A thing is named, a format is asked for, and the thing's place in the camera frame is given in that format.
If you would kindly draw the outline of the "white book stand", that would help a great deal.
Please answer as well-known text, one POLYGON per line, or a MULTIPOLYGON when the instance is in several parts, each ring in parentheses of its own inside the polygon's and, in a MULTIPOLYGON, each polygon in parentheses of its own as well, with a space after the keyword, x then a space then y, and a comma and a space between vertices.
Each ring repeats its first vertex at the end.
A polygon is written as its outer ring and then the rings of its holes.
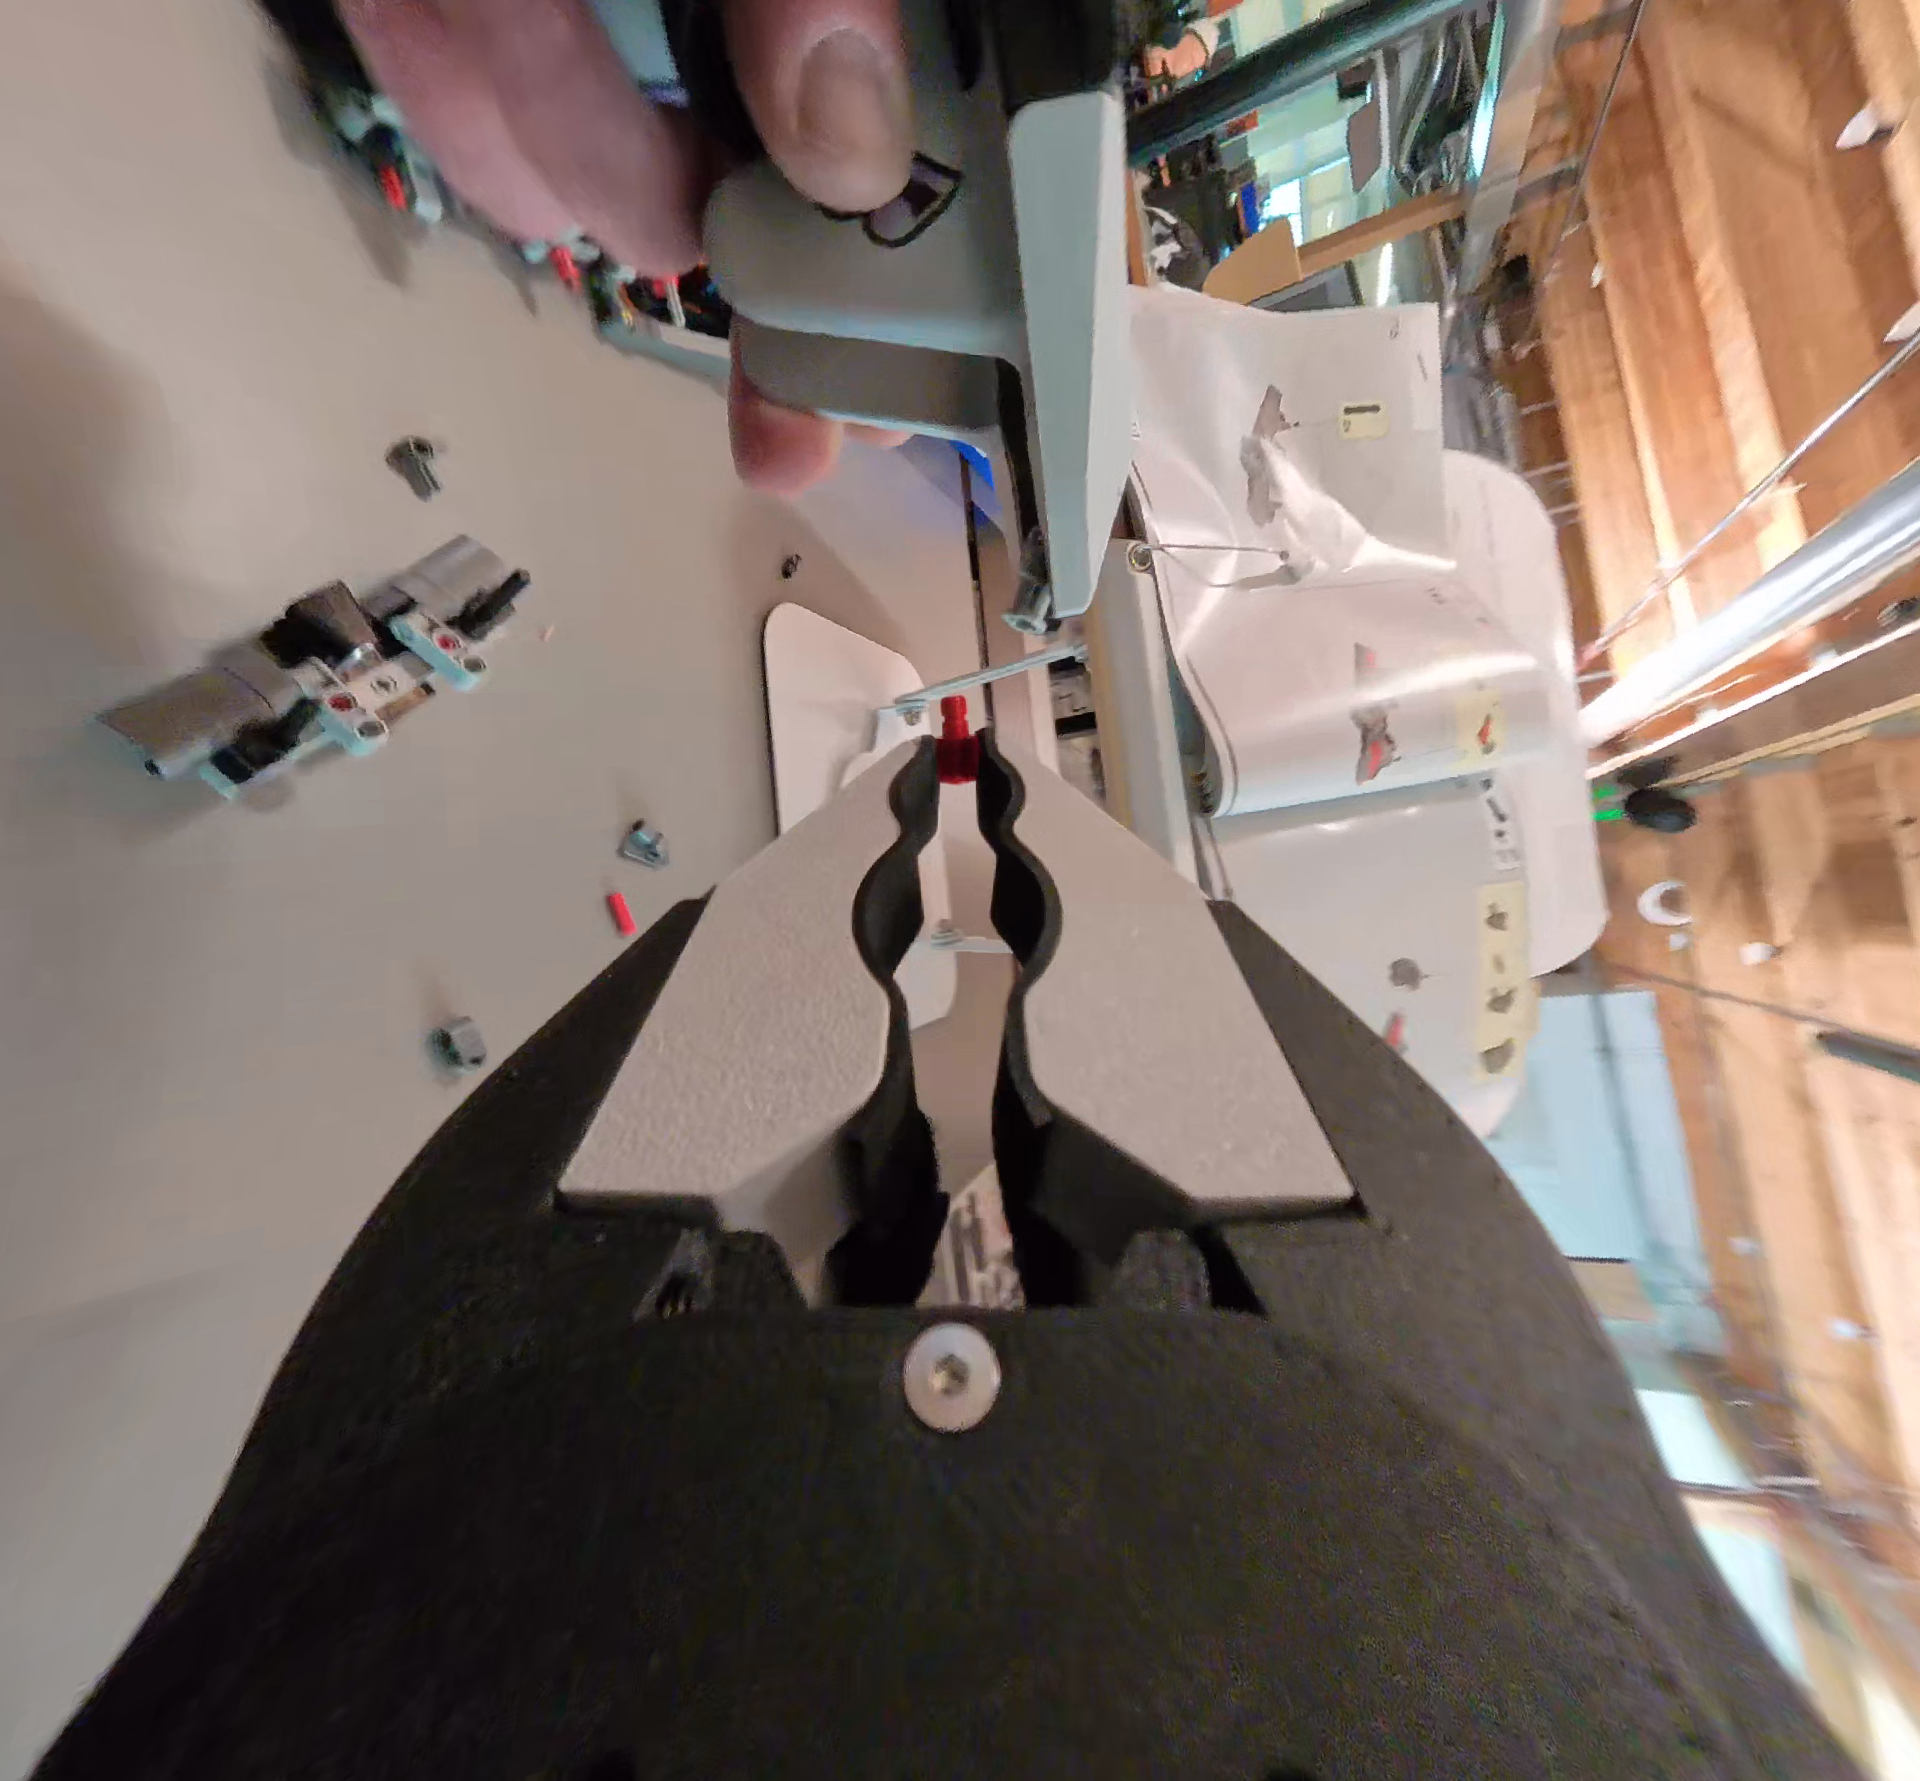
MULTIPOLYGON (((867 636, 783 602, 760 631, 778 831, 787 833, 826 808, 899 745, 934 737, 945 693, 962 698, 965 712, 980 714, 984 689, 1044 689, 1050 666, 1076 667, 1087 653, 1083 640, 1031 645, 1014 666, 904 703, 902 696, 925 689, 915 666, 867 636)), ((913 1030, 951 1014, 964 953, 1001 951, 994 938, 979 938, 967 922, 951 917, 951 867, 959 865, 962 900, 971 904, 971 887, 984 880, 983 856, 970 813, 942 797, 942 818, 919 856, 919 938, 897 971, 913 1030)))

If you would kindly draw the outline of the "lego instruction booklet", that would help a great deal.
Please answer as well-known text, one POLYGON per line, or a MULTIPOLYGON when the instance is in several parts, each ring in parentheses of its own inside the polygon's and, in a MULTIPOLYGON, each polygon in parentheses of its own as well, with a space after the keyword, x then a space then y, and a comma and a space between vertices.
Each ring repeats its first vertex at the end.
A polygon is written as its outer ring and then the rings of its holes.
POLYGON ((1603 914, 1546 509, 1446 446, 1432 305, 1130 305, 1202 879, 1486 1138, 1603 914))

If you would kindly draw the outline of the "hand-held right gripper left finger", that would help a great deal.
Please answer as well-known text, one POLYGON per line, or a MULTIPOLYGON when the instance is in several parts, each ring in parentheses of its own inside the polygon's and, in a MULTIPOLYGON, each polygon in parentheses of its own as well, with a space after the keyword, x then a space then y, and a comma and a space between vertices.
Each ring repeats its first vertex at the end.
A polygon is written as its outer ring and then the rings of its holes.
POLYGON ((580 1210, 770 1239, 829 1301, 910 1308, 948 1219, 899 973, 939 827, 894 748, 705 899, 560 1177, 580 1210))

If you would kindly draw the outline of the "multicoloured lego car model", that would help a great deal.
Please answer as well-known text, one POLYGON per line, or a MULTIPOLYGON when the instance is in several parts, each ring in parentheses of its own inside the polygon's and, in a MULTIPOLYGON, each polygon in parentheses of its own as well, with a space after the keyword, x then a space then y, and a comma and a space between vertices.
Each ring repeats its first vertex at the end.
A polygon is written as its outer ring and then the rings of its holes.
POLYGON ((523 288, 558 281, 611 350, 647 358, 725 392, 731 305, 705 270, 643 278, 584 234, 560 243, 514 240, 476 213, 406 133, 392 103, 324 73, 299 75, 301 90, 331 151, 353 165, 388 210, 427 230, 458 230, 491 249, 523 288))

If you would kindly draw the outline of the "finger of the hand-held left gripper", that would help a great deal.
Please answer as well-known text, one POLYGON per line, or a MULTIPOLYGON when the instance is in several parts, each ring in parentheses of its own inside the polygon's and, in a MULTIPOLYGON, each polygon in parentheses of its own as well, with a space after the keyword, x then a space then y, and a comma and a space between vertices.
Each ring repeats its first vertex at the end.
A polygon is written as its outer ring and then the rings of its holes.
POLYGON ((1006 147, 1035 498, 1021 568, 1048 577, 1061 622, 1090 603, 1132 460, 1134 200, 1120 92, 1102 87, 1031 103, 1013 118, 1006 147))

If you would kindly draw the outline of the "grey lego sub-assembly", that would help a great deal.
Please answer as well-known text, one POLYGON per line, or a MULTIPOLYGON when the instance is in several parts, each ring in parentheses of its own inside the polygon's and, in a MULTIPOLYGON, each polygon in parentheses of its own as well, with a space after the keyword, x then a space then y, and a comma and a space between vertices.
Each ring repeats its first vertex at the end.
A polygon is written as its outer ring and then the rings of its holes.
POLYGON ((526 568, 454 537, 357 594, 337 578, 264 628, 100 714, 163 784, 232 800, 321 751, 371 758, 436 698, 479 689, 526 568))

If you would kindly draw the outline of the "person's left hand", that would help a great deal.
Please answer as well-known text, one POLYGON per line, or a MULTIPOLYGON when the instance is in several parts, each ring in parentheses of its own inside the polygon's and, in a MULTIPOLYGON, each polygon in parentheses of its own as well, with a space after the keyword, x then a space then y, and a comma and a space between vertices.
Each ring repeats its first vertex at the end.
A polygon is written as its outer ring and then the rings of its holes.
MULTIPOLYGON (((719 161, 656 107, 584 0, 334 0, 358 55, 449 185, 503 230, 582 233, 645 278, 703 254, 719 161)), ((900 0, 719 0, 764 154, 826 210, 906 185, 915 111, 900 0)))

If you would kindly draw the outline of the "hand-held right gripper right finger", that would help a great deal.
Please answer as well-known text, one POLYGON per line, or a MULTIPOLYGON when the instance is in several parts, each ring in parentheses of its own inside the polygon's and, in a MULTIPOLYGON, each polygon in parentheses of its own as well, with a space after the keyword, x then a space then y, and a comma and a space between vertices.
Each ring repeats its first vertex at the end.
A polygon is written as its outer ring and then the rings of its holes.
POLYGON ((1196 880, 994 737, 974 797, 1013 958, 993 1148, 1024 1301, 1096 1304, 1147 1236, 1355 1219, 1196 880))

